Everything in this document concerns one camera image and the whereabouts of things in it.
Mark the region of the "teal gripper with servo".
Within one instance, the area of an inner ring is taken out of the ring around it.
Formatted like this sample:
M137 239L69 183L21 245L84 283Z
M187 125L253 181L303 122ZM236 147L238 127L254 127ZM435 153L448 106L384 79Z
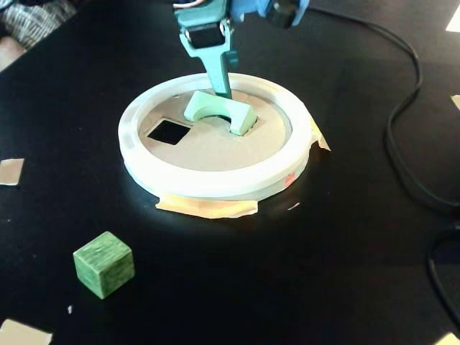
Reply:
M231 98L227 62L237 67L239 56L231 50L227 0L176 2L172 5L181 33L180 41L191 58L199 58L217 96Z

